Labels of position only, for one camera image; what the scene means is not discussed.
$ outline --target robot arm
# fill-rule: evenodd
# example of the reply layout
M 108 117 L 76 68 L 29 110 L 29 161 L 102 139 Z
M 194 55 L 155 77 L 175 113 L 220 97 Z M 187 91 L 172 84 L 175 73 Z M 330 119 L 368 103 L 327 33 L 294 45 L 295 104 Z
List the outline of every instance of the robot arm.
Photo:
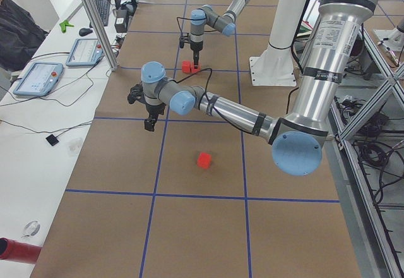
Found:
M 248 2 L 249 0 L 233 0 L 223 16 L 217 14 L 209 5 L 204 5 L 191 12 L 191 31 L 189 35 L 180 37 L 180 47 L 183 48 L 184 43 L 190 44 L 193 51 L 193 66 L 195 70 L 198 69 L 199 52 L 203 48 L 205 25 L 214 28 L 226 36 L 232 35 L 235 31 L 235 21 Z
M 136 86 L 137 91 L 141 87 L 149 108 L 161 110 L 167 104 L 180 115 L 195 108 L 260 136 L 272 144 L 273 160 L 281 170 L 296 176 L 309 174 L 320 165 L 321 147 L 328 134 L 326 117 L 360 25 L 373 15 L 377 1 L 321 0 L 321 21 L 299 94 L 292 112 L 285 117 L 272 118 L 201 87 L 181 86 L 165 76 L 164 67 L 158 62 L 143 66 L 142 84 Z

